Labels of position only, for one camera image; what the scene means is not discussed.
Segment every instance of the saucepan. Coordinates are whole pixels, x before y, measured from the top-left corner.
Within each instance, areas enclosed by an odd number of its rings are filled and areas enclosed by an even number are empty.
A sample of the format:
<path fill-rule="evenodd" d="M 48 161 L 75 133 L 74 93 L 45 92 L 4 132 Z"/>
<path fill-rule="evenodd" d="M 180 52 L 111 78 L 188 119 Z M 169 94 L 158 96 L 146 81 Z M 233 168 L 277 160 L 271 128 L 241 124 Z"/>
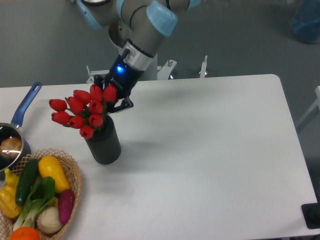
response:
<path fill-rule="evenodd" d="M 31 154 L 30 145 L 22 136 L 19 128 L 22 126 L 27 108 L 41 87 L 40 82 L 34 83 L 16 109 L 11 123 L 0 123 L 0 181 L 5 179 L 5 169 L 12 169 L 19 160 Z"/>

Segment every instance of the blue pan handle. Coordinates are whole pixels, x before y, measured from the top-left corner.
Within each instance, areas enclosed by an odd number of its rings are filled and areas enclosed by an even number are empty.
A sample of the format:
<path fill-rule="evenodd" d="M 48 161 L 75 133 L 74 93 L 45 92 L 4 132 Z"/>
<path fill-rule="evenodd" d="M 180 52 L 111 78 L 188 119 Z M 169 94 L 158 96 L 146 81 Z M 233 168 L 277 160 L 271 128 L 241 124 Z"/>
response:
<path fill-rule="evenodd" d="M 16 128 L 19 128 L 22 126 L 26 110 L 31 104 L 31 102 L 34 100 L 36 95 L 38 94 L 41 87 L 42 87 L 42 84 L 40 82 L 34 83 L 31 89 L 29 90 L 29 92 L 26 94 L 26 96 L 20 103 L 20 105 L 18 106 L 18 108 L 16 109 L 13 115 L 13 118 L 11 120 L 11 124 L 13 124 Z"/>

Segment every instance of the blue light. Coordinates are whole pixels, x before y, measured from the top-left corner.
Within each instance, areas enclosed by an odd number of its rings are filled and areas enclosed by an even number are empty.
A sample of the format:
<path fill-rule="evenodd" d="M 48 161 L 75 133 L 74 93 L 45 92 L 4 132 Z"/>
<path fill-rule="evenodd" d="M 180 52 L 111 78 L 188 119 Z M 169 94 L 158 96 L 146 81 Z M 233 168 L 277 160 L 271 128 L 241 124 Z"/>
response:
<path fill-rule="evenodd" d="M 123 67 L 121 67 L 120 65 L 118 65 L 118 66 L 116 67 L 116 70 L 117 70 L 117 72 L 118 72 L 119 74 L 123 74 L 124 71 L 125 71 L 125 69 L 124 69 Z"/>

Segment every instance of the purple eggplant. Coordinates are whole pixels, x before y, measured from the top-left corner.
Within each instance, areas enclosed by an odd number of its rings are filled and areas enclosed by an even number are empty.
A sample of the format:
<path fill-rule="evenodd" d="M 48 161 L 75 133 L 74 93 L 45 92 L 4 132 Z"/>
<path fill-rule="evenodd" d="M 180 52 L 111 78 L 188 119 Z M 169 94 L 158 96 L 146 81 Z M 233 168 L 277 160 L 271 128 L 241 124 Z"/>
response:
<path fill-rule="evenodd" d="M 62 224 L 69 222 L 74 208 L 75 193 L 71 189 L 64 190 L 58 199 L 59 220 Z"/>

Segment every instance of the green zucchini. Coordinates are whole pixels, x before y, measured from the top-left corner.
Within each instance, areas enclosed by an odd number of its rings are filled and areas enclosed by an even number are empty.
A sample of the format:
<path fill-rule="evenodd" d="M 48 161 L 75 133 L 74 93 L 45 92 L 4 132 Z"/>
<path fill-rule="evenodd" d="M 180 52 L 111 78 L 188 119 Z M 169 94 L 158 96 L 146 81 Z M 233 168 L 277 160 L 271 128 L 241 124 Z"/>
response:
<path fill-rule="evenodd" d="M 38 172 L 38 159 L 29 160 L 24 166 L 15 192 L 15 203 L 18 206 L 25 204 L 26 199 L 30 193 L 30 188 L 34 183 L 36 174 Z"/>

